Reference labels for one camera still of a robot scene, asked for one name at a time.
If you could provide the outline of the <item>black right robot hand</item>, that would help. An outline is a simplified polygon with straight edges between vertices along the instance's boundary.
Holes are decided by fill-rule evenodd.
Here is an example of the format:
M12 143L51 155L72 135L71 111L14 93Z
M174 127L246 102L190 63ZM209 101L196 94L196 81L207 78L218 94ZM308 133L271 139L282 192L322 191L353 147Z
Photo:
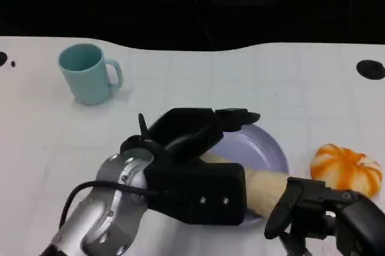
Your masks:
M278 237L288 255L310 255L306 239L328 236L342 255L384 255L384 212L359 192L290 177L264 236Z

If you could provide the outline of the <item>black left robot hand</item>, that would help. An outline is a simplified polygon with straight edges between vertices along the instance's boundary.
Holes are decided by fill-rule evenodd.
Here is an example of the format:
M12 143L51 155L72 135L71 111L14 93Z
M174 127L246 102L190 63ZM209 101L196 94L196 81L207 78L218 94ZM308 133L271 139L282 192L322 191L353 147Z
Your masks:
M120 154L143 148L184 162L205 154L222 140L224 133L240 131L259 119L259 113L246 108L173 108L147 126L144 115L139 113L140 134L125 140Z

